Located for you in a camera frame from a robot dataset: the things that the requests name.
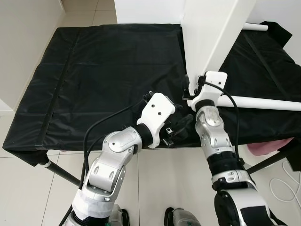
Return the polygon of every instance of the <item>black tablecloth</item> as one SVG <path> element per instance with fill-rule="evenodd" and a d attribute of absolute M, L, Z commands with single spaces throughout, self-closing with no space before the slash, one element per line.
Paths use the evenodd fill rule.
<path fill-rule="evenodd" d="M 301 102 L 301 69 L 282 50 L 288 36 L 279 38 L 276 33 L 240 33 L 221 67 L 228 74 L 225 89 L 230 94 Z M 177 24 L 58 28 L 3 148 L 31 165 L 43 162 L 48 149 L 82 150 L 90 125 L 136 103 L 149 90 L 183 105 L 172 120 L 194 114 L 182 100 L 184 75 L 182 30 Z M 91 133 L 88 143 L 134 125 L 144 106 L 105 121 Z M 219 110 L 233 141 L 235 113 L 232 108 Z M 240 144 L 289 137 L 301 137 L 301 112 L 240 109 Z M 174 146 L 200 146 L 194 122 L 175 138 Z"/>

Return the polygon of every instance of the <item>silver metal joint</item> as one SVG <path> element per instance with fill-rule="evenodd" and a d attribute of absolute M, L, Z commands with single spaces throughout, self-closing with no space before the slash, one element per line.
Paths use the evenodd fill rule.
<path fill-rule="evenodd" d="M 253 189 L 257 190 L 256 185 L 251 180 L 249 174 L 245 170 L 240 170 L 240 169 L 229 170 L 229 171 L 215 174 L 211 178 L 212 184 L 218 180 L 220 182 L 222 182 L 223 181 L 222 178 L 225 178 L 225 180 L 228 184 L 237 183 L 237 182 L 246 182 L 248 184 L 249 188 L 253 188 Z"/>
<path fill-rule="evenodd" d="M 77 217 L 109 216 L 124 181 L 126 164 L 134 150 L 141 148 L 141 137 L 132 127 L 113 132 L 104 139 L 102 153 L 94 160 L 82 189 L 73 200 Z"/>
<path fill-rule="evenodd" d="M 228 134 L 224 130 L 224 123 L 215 106 L 204 106 L 199 109 L 196 131 L 201 139 L 206 159 L 221 152 L 234 152 Z"/>

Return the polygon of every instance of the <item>white metal frame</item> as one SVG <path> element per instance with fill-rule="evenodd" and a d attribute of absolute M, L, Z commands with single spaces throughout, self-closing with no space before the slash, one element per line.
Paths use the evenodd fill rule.
<path fill-rule="evenodd" d="M 186 0 L 181 25 L 191 95 L 198 88 L 199 76 L 219 71 L 242 29 L 267 30 L 264 25 L 246 24 L 254 5 L 255 0 Z M 299 102 L 250 97 L 234 97 L 234 100 L 238 107 L 244 108 L 301 111 Z M 226 96 L 221 96 L 217 105 L 233 107 Z"/>

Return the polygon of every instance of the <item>white floor tile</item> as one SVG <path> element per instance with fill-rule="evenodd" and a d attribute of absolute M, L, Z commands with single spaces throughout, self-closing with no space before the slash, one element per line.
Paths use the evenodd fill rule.
<path fill-rule="evenodd" d="M 102 24 L 117 24 L 116 12 L 112 11 L 96 11 L 93 26 Z"/>
<path fill-rule="evenodd" d="M 163 225 L 168 207 L 193 213 L 201 225 L 218 225 L 211 173 L 201 148 L 139 153 L 140 225 Z"/>
<path fill-rule="evenodd" d="M 59 150 L 48 150 L 47 155 L 58 155 L 60 154 Z"/>
<path fill-rule="evenodd" d="M 89 156 L 89 162 L 98 156 L 98 153 L 92 153 Z M 83 156 L 80 154 L 60 155 L 58 165 L 67 170 L 76 177 L 80 177 Z M 121 208 L 129 211 L 132 225 L 138 225 L 138 173 L 137 173 L 137 157 L 131 160 L 127 165 L 127 174 L 122 185 L 118 199 L 115 203 Z M 67 209 L 71 205 L 77 187 L 72 183 L 55 175 L 46 211 L 43 220 L 43 226 L 58 225 Z"/>
<path fill-rule="evenodd" d="M 0 225 L 40 226 L 54 174 L 18 158 L 0 158 L 0 172 Z"/>
<path fill-rule="evenodd" d="M 282 162 L 284 161 L 286 160 L 276 162 L 274 165 L 253 173 L 251 176 L 255 181 L 260 194 L 266 200 L 269 208 L 272 210 L 275 216 L 289 226 L 300 226 L 301 209 L 297 205 L 297 202 L 281 202 L 277 200 L 271 193 L 269 187 L 269 182 L 271 179 L 279 178 L 291 186 L 295 192 L 297 191 L 297 184 L 291 178 L 289 178 L 282 168 Z M 300 180 L 298 172 L 292 172 L 287 162 L 285 163 L 285 169 L 293 176 L 293 178 L 295 178 L 295 180 Z M 281 199 L 289 200 L 293 198 L 293 194 L 289 188 L 279 181 L 272 182 L 272 189 L 274 190 L 274 193 Z M 301 191 L 297 195 L 301 201 Z"/>
<path fill-rule="evenodd" d="M 98 0 L 64 0 L 65 11 L 95 11 Z"/>
<path fill-rule="evenodd" d="M 6 115 L 0 117 L 0 158 L 1 157 L 14 157 L 11 153 L 5 151 L 2 146 L 3 142 L 8 134 L 10 125 L 14 119 L 14 115 Z"/>
<path fill-rule="evenodd" d="M 61 27 L 89 27 L 92 25 L 94 14 L 95 11 L 66 12 Z"/>
<path fill-rule="evenodd" d="M 114 0 L 99 0 L 96 10 L 115 10 Z"/>

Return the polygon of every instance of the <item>white wall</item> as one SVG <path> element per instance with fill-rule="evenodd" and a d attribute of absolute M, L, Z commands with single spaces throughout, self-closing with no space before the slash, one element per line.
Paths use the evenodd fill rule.
<path fill-rule="evenodd" d="M 60 0 L 0 0 L 0 99 L 11 109 L 63 15 Z"/>
<path fill-rule="evenodd" d="M 186 0 L 115 0 L 118 24 L 179 24 Z"/>
<path fill-rule="evenodd" d="M 117 22 L 179 24 L 186 0 L 115 0 Z M 301 0 L 257 0 L 247 22 L 279 23 L 293 34 L 284 50 L 301 65 Z"/>
<path fill-rule="evenodd" d="M 301 65 L 301 0 L 257 0 L 247 22 L 273 21 L 293 36 L 284 50 Z"/>

